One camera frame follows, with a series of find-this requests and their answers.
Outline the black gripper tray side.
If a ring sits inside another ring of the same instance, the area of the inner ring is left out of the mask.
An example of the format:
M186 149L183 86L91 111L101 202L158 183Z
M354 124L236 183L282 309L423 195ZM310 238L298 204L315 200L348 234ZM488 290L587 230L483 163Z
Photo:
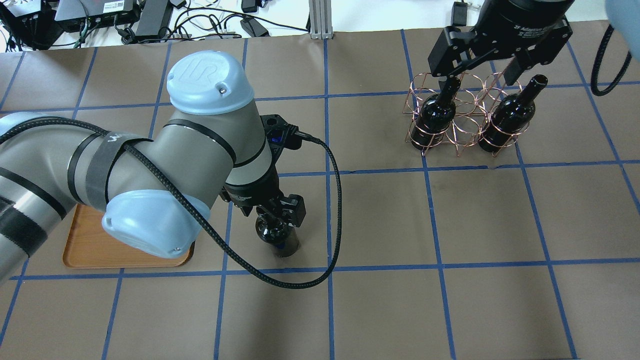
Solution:
M259 151L234 167L220 191L220 198L242 209L245 215L249 215L252 208L263 207L289 226L299 228L306 217L304 198L282 193L275 164L284 149L299 150L302 137L297 135L297 126L278 114L261 115L260 120L264 134Z

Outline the black gripper over rack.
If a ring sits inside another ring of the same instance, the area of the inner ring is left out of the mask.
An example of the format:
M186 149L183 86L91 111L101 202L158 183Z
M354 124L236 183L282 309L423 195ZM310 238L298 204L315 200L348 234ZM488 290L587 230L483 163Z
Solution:
M503 70L512 86L537 64L548 65L567 45L573 29L566 13L571 0L486 0L469 30L442 29L427 61L430 74L446 88L450 77L492 60L509 60Z

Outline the robot arm over rack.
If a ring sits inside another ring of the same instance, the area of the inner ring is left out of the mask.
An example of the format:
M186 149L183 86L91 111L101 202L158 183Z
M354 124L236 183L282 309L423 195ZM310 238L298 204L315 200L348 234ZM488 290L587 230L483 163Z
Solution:
M574 0L485 0L469 30L455 25L442 29L427 57L430 74L455 77L492 60L509 60L503 82L513 85L526 71L552 63L567 45L574 33L574 6ZM590 89L596 96L610 93L632 61L639 60L639 2L604 0L600 8L608 25L590 73ZM614 34L620 34L627 53L617 75L601 88L602 62Z

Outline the robot arm over tray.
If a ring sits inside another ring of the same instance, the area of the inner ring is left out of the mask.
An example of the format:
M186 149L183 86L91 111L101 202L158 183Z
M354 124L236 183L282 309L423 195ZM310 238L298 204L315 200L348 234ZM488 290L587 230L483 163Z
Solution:
M167 75L174 112L156 139L108 131L42 112L1 118L1 281L32 257L78 204L103 212L107 234L166 259L190 250L201 225L164 176L204 219L217 198L243 214L277 255L298 248L304 199L285 196L275 162L288 141L281 117L258 112L254 89L232 55L198 51Z

